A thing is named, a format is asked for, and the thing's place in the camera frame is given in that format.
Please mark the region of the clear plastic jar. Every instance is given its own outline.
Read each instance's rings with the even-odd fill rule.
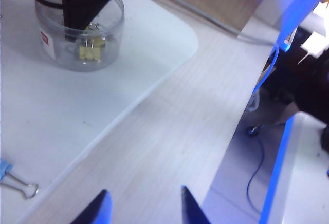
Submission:
[[[65,27],[63,10],[35,1],[35,11],[42,47],[57,65],[73,71],[95,71],[118,57],[124,24],[122,0],[110,0],[86,30]]]

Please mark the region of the red logo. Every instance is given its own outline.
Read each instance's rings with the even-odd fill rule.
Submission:
[[[42,40],[49,46],[48,37],[42,31],[40,31],[40,32],[41,32]]]

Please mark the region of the floor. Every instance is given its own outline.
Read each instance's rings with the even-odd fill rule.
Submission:
[[[266,91],[261,91],[259,108],[252,113],[244,112],[202,204],[202,209],[212,224],[258,223],[260,215],[247,201],[247,184],[259,165],[261,159],[259,142],[262,142],[265,160],[250,186],[250,198],[261,210],[284,127],[265,128],[254,138],[246,136],[246,128],[285,121],[297,111],[298,108],[294,103],[286,106],[274,102],[270,100]]]

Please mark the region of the blue plastic edge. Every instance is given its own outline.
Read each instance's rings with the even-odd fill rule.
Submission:
[[[112,218],[112,204],[111,194],[107,191],[98,215],[92,224],[110,224]]]
[[[275,162],[275,165],[273,168],[272,177],[271,177],[271,181],[270,181],[270,184],[268,187],[268,191],[267,191],[267,195],[265,198],[263,211],[262,211],[261,218],[259,220],[259,224],[266,224],[268,222],[269,214],[270,214],[270,211],[272,208],[274,196],[275,196],[277,185],[279,182],[279,176],[281,173],[284,156],[285,156],[287,146],[288,146],[291,128],[293,126],[293,121],[294,121],[294,117],[291,117],[286,122],[286,126],[285,126],[283,136],[281,139],[281,144],[279,147],[277,159],[276,159],[276,162]]]

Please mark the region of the blue binder clip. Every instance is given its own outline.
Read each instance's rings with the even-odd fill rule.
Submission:
[[[3,185],[5,187],[8,187],[8,188],[11,188],[11,189],[14,189],[16,191],[19,191],[23,194],[23,196],[25,197],[25,199],[31,199],[33,197],[36,196],[36,194],[38,193],[39,191],[39,186],[37,184],[27,184],[25,182],[23,182],[22,180],[18,179],[17,177],[13,176],[11,173],[10,173],[10,170],[13,168],[13,165],[8,163],[7,161],[3,160],[2,158],[0,158],[0,185]],[[3,183],[2,182],[2,179],[5,177],[5,176],[8,176],[12,179],[14,179],[15,181],[19,182],[20,184],[22,184],[23,186],[26,186],[26,187],[34,187],[35,190],[34,192],[32,193],[32,195],[26,195],[26,193],[18,188],[18,187],[15,187],[15,186],[12,186],[12,185],[9,185],[7,183]]]
[[[111,195],[102,190],[71,224],[110,224],[111,216]]]

